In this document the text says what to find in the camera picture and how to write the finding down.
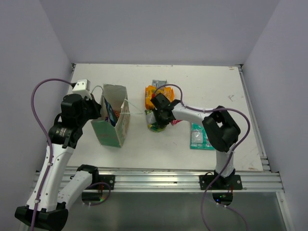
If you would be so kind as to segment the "dark blue chips packet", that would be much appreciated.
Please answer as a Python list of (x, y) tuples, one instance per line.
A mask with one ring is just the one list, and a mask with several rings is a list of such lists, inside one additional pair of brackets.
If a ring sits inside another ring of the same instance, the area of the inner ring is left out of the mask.
[(115, 112), (113, 111), (113, 108), (111, 104), (104, 98), (105, 107), (107, 110), (108, 118), (110, 120), (110, 124), (115, 127), (118, 122), (118, 117), (116, 116)]

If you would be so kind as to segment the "orange yellow snack packet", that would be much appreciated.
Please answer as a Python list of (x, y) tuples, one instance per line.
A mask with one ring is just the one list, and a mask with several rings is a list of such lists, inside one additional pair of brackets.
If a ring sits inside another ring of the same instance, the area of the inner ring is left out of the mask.
[[(151, 85), (145, 88), (145, 108), (147, 110), (154, 109), (154, 105), (151, 102), (151, 98), (155, 90), (156, 90), (156, 87), (151, 86)], [(175, 97), (174, 91), (171, 87), (160, 88), (156, 93), (164, 94), (169, 99), (169, 101), (173, 101)]]

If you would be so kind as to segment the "red snack packet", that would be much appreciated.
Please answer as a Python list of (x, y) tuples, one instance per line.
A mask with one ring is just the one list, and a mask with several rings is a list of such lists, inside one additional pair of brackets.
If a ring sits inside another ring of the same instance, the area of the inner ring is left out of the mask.
[(115, 116), (117, 117), (117, 119), (119, 119), (119, 117), (120, 117), (120, 113), (119, 112), (117, 112), (117, 111), (113, 111), (114, 112), (114, 114), (115, 114)]

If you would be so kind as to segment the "green paper bag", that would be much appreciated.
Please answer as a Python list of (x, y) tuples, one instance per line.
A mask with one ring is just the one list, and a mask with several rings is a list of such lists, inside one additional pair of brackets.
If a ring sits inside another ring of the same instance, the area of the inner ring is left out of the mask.
[[(101, 117), (91, 122), (95, 135), (103, 146), (121, 148), (127, 136), (130, 116), (142, 115), (143, 112), (135, 107), (133, 112), (130, 106), (133, 104), (128, 100), (127, 88), (121, 85), (104, 84), (102, 89), (100, 105)], [(104, 98), (111, 104), (113, 110), (120, 113), (120, 117), (115, 127), (110, 124)]]

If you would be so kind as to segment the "teal candy packet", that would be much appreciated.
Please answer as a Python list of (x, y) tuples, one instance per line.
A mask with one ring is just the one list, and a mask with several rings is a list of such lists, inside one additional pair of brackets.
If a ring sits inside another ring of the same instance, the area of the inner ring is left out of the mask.
[(191, 123), (190, 149), (194, 150), (214, 150), (210, 144), (203, 126)]

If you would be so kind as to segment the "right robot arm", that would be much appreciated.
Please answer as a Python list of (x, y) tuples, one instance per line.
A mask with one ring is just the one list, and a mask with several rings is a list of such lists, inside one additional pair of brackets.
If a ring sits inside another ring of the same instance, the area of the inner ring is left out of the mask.
[(161, 93), (153, 94), (151, 102), (159, 126), (182, 120), (204, 127), (211, 146), (216, 150), (217, 175), (214, 177), (214, 183), (220, 189), (227, 188), (231, 184), (231, 176), (235, 174), (233, 152), (241, 130), (225, 108), (219, 106), (207, 113), (201, 109), (193, 110), (183, 106), (180, 100), (170, 102)]

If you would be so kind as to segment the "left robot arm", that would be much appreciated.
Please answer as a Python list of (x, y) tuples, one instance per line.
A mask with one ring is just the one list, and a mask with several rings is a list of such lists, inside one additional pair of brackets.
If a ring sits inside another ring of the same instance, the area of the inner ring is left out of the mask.
[(15, 218), (30, 227), (61, 231), (70, 207), (82, 191), (99, 186), (97, 167), (82, 164), (70, 182), (60, 189), (67, 163), (83, 134), (82, 128), (89, 120), (99, 118), (100, 112), (101, 105), (92, 94), (64, 96), (61, 113), (48, 133), (46, 158), (37, 184), (26, 205), (17, 207)]

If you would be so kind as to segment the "green snack packet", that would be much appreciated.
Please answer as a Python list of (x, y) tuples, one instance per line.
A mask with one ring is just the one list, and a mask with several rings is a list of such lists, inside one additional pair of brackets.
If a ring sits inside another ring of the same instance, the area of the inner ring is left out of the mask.
[(156, 132), (156, 133), (162, 132), (167, 127), (166, 125), (164, 126), (158, 125), (152, 110), (147, 110), (147, 109), (145, 110), (145, 118), (146, 118), (147, 127), (152, 132)]

